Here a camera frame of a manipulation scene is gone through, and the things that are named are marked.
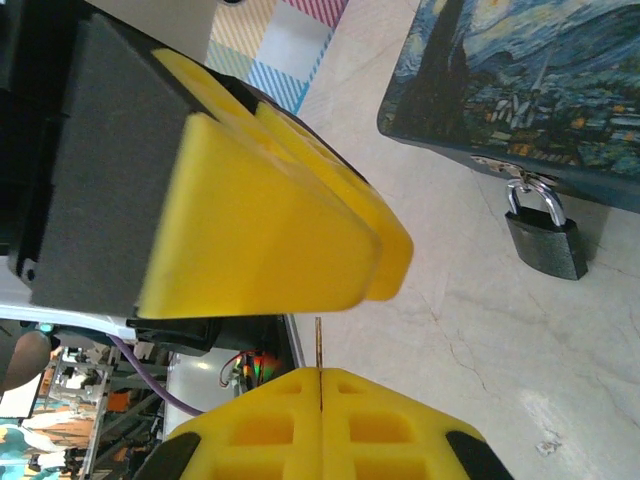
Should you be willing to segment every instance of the padlock shackle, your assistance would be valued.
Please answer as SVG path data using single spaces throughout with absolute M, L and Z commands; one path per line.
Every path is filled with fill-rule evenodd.
M 562 227 L 567 223 L 567 217 L 562 208 L 562 202 L 556 192 L 551 187 L 536 178 L 527 178 L 526 182 L 520 178 L 515 178 L 507 182 L 507 198 L 509 199 L 509 209 L 514 215 L 518 215 L 520 211 L 520 200 L 518 200 L 518 190 L 521 192 L 535 191 L 542 197 L 544 203 L 551 215 L 553 224 Z

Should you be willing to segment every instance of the padlock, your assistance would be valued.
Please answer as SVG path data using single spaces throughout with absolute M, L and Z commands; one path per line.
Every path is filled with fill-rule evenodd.
M 547 212 L 520 205 L 518 191 L 540 195 Z M 587 259 L 578 225 L 565 217 L 556 193 L 535 178 L 510 180 L 507 184 L 510 212 L 505 215 L 518 255 L 536 270 L 567 280 L 587 273 Z

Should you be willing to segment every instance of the thin metal rod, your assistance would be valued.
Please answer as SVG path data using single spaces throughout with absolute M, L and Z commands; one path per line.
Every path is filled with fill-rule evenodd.
M 104 435 L 107 432 L 110 432 L 115 427 L 117 427 L 122 422 L 124 422 L 126 419 L 131 418 L 137 415 L 138 413 L 142 412 L 145 408 L 147 408 L 149 405 L 151 405 L 154 401 L 158 400 L 159 398 L 160 397 L 158 397 L 158 395 L 156 395 L 155 393 L 152 393 L 147 398 L 139 402 L 136 406 L 130 408 L 124 413 L 121 413 L 114 420 L 112 420 L 111 422 L 107 423 L 104 427 L 102 427 L 102 432 L 100 432 L 100 435 Z
M 96 458 L 96 461 L 93 464 L 91 470 L 93 471 L 93 467 L 96 467 L 100 465 L 102 462 L 104 462 L 105 460 L 109 460 L 111 457 L 113 457 L 120 449 L 124 448 L 127 445 L 130 439 L 140 435 L 145 430 L 145 428 L 150 428 L 148 420 L 141 421 L 140 425 L 138 425 L 131 433 L 122 437 L 120 441 L 118 441 L 117 443 L 109 447 L 107 451 L 105 451 L 98 458 Z
M 322 368 L 322 317 L 316 317 L 316 367 Z

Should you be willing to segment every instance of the cable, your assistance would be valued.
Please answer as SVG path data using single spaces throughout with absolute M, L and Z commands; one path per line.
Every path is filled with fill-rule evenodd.
M 237 355 L 234 355 L 233 357 L 231 357 L 229 360 L 227 360 L 227 363 L 225 363 L 222 368 L 220 369 L 220 375 L 218 376 L 218 383 L 220 384 L 220 386 L 222 388 L 227 388 L 229 386 L 229 382 L 226 382 L 222 379 L 222 374 L 224 373 L 224 371 L 227 369 L 227 367 L 229 365 L 231 365 L 233 362 L 235 362 L 236 360 L 238 360 L 239 358 L 244 357 L 245 355 L 248 355 L 250 353 L 256 353 L 259 350 L 245 350 L 243 352 L 238 353 Z
M 138 375 L 140 375 L 142 379 L 145 382 L 147 382 L 149 387 L 151 387 L 151 390 L 156 392 L 158 396 L 162 398 L 165 402 L 173 405 L 177 409 L 182 410 L 184 413 L 187 413 L 193 417 L 197 417 L 198 415 L 201 415 L 202 413 L 204 413 L 196 408 L 193 408 L 190 405 L 187 405 L 183 401 L 178 400 L 176 397 L 174 397 L 169 392 L 167 392 L 167 390 L 162 385 L 160 385 L 158 381 L 155 378 L 153 378 L 153 376 L 149 372 L 145 370 L 144 366 L 140 363 L 140 360 L 136 358 L 136 356 L 129 349 L 129 347 L 122 341 L 121 338 L 114 337 L 113 335 L 107 335 L 107 336 L 111 339 L 111 341 L 115 344 L 115 346 L 120 349 L 120 351 L 126 357 L 126 359 L 129 360 L 129 363 L 133 366 L 133 368 L 135 368 L 136 372 L 138 372 Z

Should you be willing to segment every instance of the red wire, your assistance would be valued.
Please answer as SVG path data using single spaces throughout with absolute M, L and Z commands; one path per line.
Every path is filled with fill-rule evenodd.
M 225 382 L 224 380 L 222 380 L 222 374 L 224 373 L 225 369 L 231 365 L 233 362 L 235 362 L 238 358 L 241 358 L 245 355 L 248 355 L 250 353 L 256 353 L 258 350 L 245 350 L 243 352 L 240 352 L 236 355 L 234 355 L 233 357 L 231 357 L 227 363 L 225 363 L 222 368 L 220 369 L 220 375 L 218 376 L 218 384 L 222 387 L 222 388 L 227 388 L 229 386 L 229 382 Z

